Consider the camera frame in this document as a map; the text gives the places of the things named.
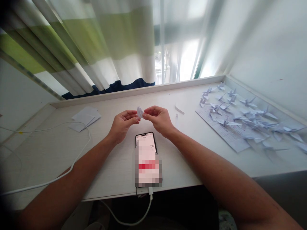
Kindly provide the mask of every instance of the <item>stack of paper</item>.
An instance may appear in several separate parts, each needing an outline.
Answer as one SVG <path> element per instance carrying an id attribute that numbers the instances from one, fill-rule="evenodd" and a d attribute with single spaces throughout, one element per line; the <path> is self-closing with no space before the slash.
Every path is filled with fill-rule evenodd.
<path id="1" fill-rule="evenodd" d="M 74 119 L 76 122 L 81 122 L 88 127 L 91 124 L 93 124 L 95 121 L 97 121 L 99 118 L 101 118 L 100 113 L 98 113 L 97 111 L 98 111 L 97 108 L 87 106 L 84 109 L 82 109 L 80 112 L 78 112 L 76 115 L 74 115 L 72 119 Z M 77 132 L 81 132 L 86 128 L 85 125 L 81 123 L 71 123 L 69 128 Z"/>

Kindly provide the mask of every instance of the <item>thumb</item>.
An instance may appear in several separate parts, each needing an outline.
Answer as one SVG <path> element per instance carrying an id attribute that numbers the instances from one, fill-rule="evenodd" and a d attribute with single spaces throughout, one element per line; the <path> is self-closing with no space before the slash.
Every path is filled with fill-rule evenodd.
<path id="1" fill-rule="evenodd" d="M 129 120 L 125 121 L 126 124 L 130 127 L 134 123 L 140 121 L 141 119 L 139 117 L 130 118 Z"/>
<path id="2" fill-rule="evenodd" d="M 154 117 L 154 116 L 152 116 L 152 115 L 149 115 L 149 114 L 147 114 L 147 113 L 143 113 L 143 117 L 144 117 L 145 120 L 149 120 L 149 121 L 151 121 L 152 123 L 154 123 L 155 120 L 156 120 L 156 117 Z"/>

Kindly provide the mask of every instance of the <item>blurred screen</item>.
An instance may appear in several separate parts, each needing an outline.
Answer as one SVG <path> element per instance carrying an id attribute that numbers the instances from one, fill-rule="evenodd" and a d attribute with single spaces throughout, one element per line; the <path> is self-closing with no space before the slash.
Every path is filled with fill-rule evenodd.
<path id="1" fill-rule="evenodd" d="M 161 187 L 162 164 L 156 153 L 153 133 L 136 136 L 136 187 Z"/>

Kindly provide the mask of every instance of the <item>phone charger cord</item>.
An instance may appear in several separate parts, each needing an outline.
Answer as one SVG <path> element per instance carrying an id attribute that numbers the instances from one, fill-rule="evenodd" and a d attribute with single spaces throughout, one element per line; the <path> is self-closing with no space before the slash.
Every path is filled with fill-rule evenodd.
<path id="1" fill-rule="evenodd" d="M 103 200 L 100 200 L 100 202 L 103 203 L 108 208 L 108 210 L 110 211 L 110 213 L 112 214 L 112 216 L 114 217 L 114 219 L 118 223 L 120 223 L 122 225 L 126 225 L 126 226 L 135 226 L 135 225 L 138 225 L 139 223 L 141 223 L 145 219 L 145 217 L 147 216 L 147 213 L 149 212 L 151 201 L 153 199 L 153 193 L 154 193 L 153 192 L 153 188 L 148 188 L 148 192 L 149 192 L 149 195 L 150 195 L 150 200 L 149 200 L 149 205 L 148 205 L 147 211 L 145 212 L 145 215 L 138 222 L 135 222 L 135 223 L 124 223 L 124 222 L 121 222 L 119 219 L 117 219 L 117 217 L 114 215 L 114 213 L 112 212 L 110 207 Z"/>

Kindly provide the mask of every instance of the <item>wrist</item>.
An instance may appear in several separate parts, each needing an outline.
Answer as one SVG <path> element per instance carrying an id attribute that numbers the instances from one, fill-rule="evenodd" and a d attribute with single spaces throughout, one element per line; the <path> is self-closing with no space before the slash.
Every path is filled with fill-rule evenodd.
<path id="1" fill-rule="evenodd" d="M 103 139 L 103 141 L 106 141 L 107 143 L 113 145 L 114 147 L 118 144 L 116 136 L 108 133 L 108 135 Z"/>
<path id="2" fill-rule="evenodd" d="M 167 129 L 167 131 L 162 134 L 165 138 L 171 140 L 172 137 L 174 137 L 177 133 L 179 133 L 180 131 L 178 129 L 176 129 L 175 127 L 172 127 L 170 129 Z"/>

